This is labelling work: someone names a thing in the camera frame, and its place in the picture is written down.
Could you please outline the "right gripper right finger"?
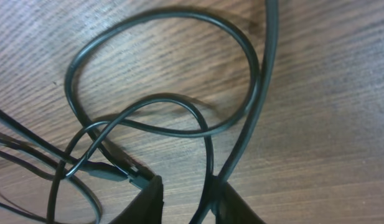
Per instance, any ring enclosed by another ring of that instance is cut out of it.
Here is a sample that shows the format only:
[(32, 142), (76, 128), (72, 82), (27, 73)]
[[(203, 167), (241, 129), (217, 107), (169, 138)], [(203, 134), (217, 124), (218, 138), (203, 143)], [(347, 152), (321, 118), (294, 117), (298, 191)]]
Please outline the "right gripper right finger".
[(214, 192), (212, 213), (216, 224), (266, 224), (228, 182), (215, 187)]

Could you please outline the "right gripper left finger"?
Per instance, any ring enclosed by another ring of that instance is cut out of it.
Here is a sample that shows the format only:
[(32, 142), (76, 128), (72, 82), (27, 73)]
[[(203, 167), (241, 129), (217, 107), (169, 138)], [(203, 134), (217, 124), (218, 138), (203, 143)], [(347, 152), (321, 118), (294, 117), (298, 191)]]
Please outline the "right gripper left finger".
[(156, 175), (110, 224), (161, 224), (164, 187)]

